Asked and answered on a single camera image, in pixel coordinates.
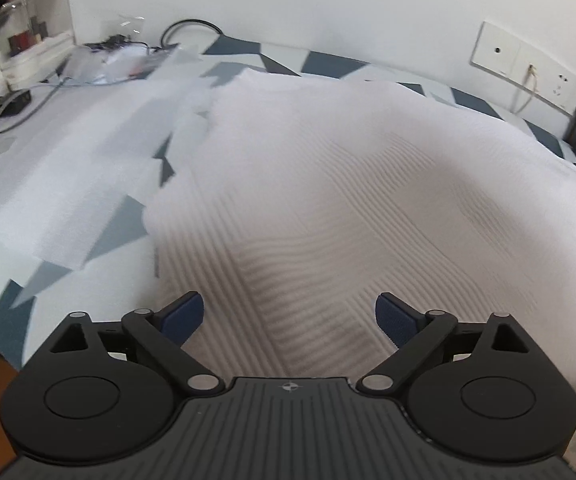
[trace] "round black disc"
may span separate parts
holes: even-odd
[[[24,370],[0,418],[14,445],[42,460],[98,463],[140,449],[168,423],[173,392],[157,373],[111,357]]]
[[[438,445],[476,460],[563,453],[576,428],[575,393],[559,376],[524,362],[525,354],[503,352],[432,368],[410,387],[411,418]]]

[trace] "white foam sheet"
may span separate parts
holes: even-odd
[[[514,126],[390,82],[246,72],[151,201],[161,304],[199,291],[184,346],[223,376],[347,376],[385,359],[391,291],[510,312],[576,384],[576,167]]]
[[[190,78],[61,89],[10,134],[15,142],[0,140],[0,236],[80,269],[126,190],[187,112],[186,97],[209,85]]]

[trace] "black cable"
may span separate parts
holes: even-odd
[[[149,46],[149,44],[146,43],[145,41],[127,41],[127,43],[128,44],[144,45],[148,49],[148,54],[150,53],[151,46]]]
[[[0,135],[6,134],[8,132],[11,132],[13,129],[18,128],[19,126],[21,126],[22,124],[25,124],[28,120],[30,120],[30,118],[34,117],[36,115],[36,113],[41,110],[46,103],[52,99],[52,97],[54,96],[54,94],[56,94],[56,92],[58,92],[58,90],[65,85],[66,81],[68,79],[64,78],[61,80],[61,82],[55,86],[55,88],[52,89],[52,91],[47,95],[47,97],[45,99],[43,99],[43,101],[40,102],[39,106],[37,106],[36,108],[34,108],[33,111],[31,111],[29,114],[27,114],[23,119],[21,119],[20,121],[18,121],[17,123],[14,123],[12,126],[9,126],[7,128],[5,128],[4,130],[0,131]]]
[[[205,27],[214,30],[218,35],[223,36],[223,30],[218,28],[214,23],[206,22],[205,20],[181,20],[180,22],[175,22],[170,25],[170,27],[166,28],[164,33],[161,34],[161,48],[167,48],[169,46],[166,40],[170,32],[175,30],[175,28],[180,27],[180,25],[186,25],[187,23],[197,23],[198,25],[204,25]]]

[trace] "wall socket panel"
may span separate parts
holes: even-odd
[[[576,75],[541,50],[520,40],[497,25],[484,22],[472,53],[471,63],[513,81],[531,91],[537,71],[536,95],[573,114],[576,107]]]

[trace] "bed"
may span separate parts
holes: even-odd
[[[393,81],[428,99],[507,121],[554,155],[576,165],[572,149],[536,124],[459,89],[408,72],[210,33],[185,38],[183,46],[198,56],[178,68],[179,77],[210,77],[212,86],[221,86],[243,70],[252,69],[303,77]],[[0,153],[5,149],[2,142]],[[161,143],[146,170],[126,191],[80,270],[15,250],[0,236],[0,352],[14,367],[20,368],[69,312],[83,310],[95,321],[110,321],[137,308],[158,310],[164,306],[157,304],[157,253],[141,217],[145,204],[184,164],[192,148],[193,143],[183,138],[182,131]],[[568,459],[576,465],[576,435]]]

